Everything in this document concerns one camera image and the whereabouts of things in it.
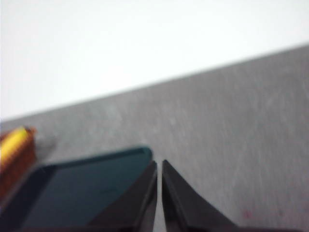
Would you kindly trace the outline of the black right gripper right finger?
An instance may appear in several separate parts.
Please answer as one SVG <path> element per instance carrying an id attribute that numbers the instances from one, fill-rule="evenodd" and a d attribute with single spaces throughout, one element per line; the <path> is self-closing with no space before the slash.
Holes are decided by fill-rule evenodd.
<path id="1" fill-rule="evenodd" d="M 307 232 L 309 194 L 230 179 L 210 194 L 198 192 L 162 161 L 162 205 L 168 232 Z"/>

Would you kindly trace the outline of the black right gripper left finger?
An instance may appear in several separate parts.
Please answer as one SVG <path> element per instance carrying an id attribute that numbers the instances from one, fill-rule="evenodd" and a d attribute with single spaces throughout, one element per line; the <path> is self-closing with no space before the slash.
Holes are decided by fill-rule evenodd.
<path id="1" fill-rule="evenodd" d="M 151 161 L 136 182 L 85 226 L 25 228 L 25 232 L 138 232 L 153 227 L 157 199 L 157 163 Z"/>

